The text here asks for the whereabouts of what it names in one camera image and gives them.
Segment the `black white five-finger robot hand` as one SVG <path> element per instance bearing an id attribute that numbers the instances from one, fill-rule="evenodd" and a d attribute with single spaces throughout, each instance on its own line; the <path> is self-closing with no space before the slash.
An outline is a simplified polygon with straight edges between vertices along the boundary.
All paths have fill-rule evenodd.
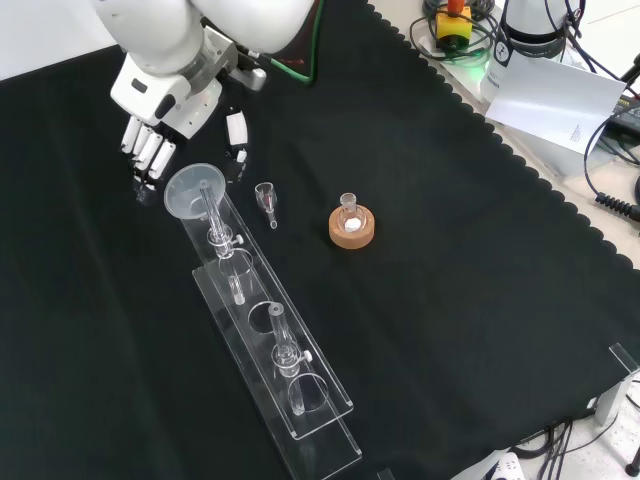
<path id="1" fill-rule="evenodd" d="M 229 60 L 206 60 L 186 73 L 155 76 L 128 55 L 111 98 L 128 115 L 120 151 L 129 159 L 136 200 L 147 206 L 163 189 L 174 157 L 216 110 L 222 81 L 237 72 Z"/>

